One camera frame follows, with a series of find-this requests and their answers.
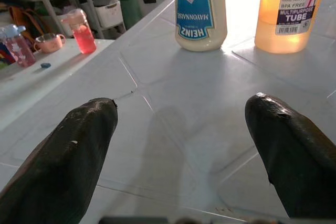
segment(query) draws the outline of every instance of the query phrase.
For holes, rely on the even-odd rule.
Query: multipurpose tube bottle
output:
[[[175,0],[176,41],[190,51],[218,49],[227,35],[225,0]]]
[[[260,0],[255,44],[275,54],[307,45],[321,0]]]

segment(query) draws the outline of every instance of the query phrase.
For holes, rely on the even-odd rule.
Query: white tiled table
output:
[[[336,46],[324,0],[307,49],[269,55],[254,48],[259,0],[227,0],[221,50],[188,52],[174,39],[165,1],[0,132],[0,186],[72,108],[116,99],[119,124],[87,214],[286,218],[248,133],[244,105],[275,95],[336,143]],[[232,221],[220,218],[221,221]]]

